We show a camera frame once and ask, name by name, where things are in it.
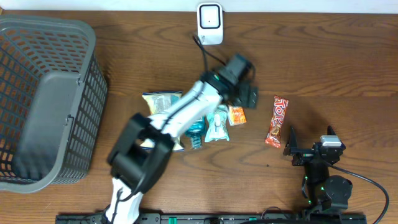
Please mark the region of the red Top candy bar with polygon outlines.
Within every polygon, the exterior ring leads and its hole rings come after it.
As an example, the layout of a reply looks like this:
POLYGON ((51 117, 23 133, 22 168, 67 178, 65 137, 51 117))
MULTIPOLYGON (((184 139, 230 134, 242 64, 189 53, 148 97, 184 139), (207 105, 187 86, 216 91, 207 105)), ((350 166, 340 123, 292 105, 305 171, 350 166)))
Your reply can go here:
POLYGON ((264 140, 266 144, 280 148, 281 130, 288 105, 289 101, 287 99, 274 95, 273 114, 267 136, 264 140))

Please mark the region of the small orange snack packet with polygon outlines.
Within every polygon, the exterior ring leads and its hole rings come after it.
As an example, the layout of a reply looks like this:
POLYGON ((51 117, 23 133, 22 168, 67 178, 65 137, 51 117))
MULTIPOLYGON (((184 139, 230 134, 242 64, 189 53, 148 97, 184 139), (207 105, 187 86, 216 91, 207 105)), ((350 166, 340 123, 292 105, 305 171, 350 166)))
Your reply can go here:
POLYGON ((228 121, 231 126, 245 124, 247 122, 244 110, 240 106, 228 106, 228 121))

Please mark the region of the white barcode scanner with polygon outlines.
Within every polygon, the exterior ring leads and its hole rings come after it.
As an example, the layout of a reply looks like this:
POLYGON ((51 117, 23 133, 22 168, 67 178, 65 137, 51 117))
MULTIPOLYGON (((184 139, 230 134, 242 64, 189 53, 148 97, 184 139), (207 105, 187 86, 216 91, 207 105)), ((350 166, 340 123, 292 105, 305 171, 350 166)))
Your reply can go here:
POLYGON ((203 45, 220 45, 223 41, 223 8, 217 2, 197 7, 197 31, 203 45))

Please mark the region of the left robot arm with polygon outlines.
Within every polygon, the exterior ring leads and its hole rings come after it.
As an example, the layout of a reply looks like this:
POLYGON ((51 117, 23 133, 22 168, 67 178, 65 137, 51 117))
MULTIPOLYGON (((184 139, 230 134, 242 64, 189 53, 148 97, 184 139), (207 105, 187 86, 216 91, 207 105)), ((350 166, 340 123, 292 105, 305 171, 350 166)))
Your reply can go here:
POLYGON ((135 114, 127 122, 107 162, 111 166, 113 196, 104 216, 108 223, 134 223, 139 206, 165 172, 175 139, 194 122, 224 101, 242 102, 248 93, 244 77, 255 66, 240 54, 216 71, 205 71, 176 104, 145 117, 135 114))

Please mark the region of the grey plastic basket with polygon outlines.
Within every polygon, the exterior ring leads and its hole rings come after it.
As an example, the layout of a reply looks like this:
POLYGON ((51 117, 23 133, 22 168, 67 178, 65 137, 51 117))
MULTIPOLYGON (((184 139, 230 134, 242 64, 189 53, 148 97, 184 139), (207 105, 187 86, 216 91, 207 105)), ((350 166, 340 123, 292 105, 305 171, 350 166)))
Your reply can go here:
POLYGON ((1 17, 1 190, 83 179, 108 86, 85 22, 1 17))

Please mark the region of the teal mouthwash bottle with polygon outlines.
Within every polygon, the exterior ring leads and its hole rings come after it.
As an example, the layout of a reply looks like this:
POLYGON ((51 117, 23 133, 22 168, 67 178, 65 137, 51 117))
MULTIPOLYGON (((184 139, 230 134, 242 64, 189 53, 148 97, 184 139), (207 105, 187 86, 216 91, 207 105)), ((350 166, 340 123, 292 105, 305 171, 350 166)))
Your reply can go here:
POLYGON ((186 131, 185 135, 190 138, 192 149, 202 147, 202 136, 206 134, 205 117, 196 120, 186 131))

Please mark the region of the light teal candy packet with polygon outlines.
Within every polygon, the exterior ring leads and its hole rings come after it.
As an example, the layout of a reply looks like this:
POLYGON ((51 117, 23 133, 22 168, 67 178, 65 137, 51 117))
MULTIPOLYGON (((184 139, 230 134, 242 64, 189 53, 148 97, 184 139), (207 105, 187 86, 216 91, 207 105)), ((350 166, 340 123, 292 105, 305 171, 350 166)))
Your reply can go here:
POLYGON ((226 105, 218 105, 214 112, 206 116, 208 129, 205 135, 205 142, 225 139, 229 141, 229 134, 226 127, 228 108, 226 105))

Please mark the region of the cream snack bag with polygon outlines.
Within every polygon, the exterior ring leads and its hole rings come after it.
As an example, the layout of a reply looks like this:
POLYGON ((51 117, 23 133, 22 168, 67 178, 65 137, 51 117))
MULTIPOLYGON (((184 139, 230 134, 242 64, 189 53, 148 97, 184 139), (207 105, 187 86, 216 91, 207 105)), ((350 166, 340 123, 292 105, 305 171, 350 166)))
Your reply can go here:
MULTIPOLYGON (((170 108, 182 96, 182 91, 165 90, 143 93, 142 97, 149 106, 150 115, 157 114, 170 108)), ((141 147, 146 150, 153 150, 154 142, 146 139, 141 147)), ((175 139, 174 151, 183 151, 184 148, 180 145, 180 137, 175 139)))

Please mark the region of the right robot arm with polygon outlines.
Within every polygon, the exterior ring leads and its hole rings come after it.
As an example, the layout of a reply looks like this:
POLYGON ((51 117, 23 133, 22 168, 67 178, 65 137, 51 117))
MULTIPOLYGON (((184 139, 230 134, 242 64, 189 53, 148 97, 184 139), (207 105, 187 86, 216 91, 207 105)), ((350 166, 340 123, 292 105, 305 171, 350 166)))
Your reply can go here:
POLYGON ((313 214, 339 214, 348 208, 352 182, 329 173, 329 168, 340 160, 345 149, 331 126, 326 135, 307 149, 299 147, 294 128, 290 129, 284 155, 292 156, 293 166, 304 167, 302 193, 310 204, 304 211, 307 218, 313 214))

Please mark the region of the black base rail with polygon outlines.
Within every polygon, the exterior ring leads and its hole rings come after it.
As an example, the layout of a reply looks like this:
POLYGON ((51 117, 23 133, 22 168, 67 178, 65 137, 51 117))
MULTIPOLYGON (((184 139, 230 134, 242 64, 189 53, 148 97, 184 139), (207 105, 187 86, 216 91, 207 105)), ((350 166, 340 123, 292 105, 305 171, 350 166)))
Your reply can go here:
MULTIPOLYGON (((162 215, 159 213, 142 213, 139 215, 136 223, 139 224, 204 224, 204 223, 256 223, 263 221, 271 221, 272 223, 285 223, 288 220, 294 222, 304 222, 305 220, 298 215, 282 214, 282 213, 266 213, 264 215, 162 215)), ((364 215, 318 215, 313 216, 310 223, 354 223, 367 224, 364 215)), ((56 224, 106 224, 109 221, 102 213, 94 213, 91 215, 58 215, 55 217, 56 224)))

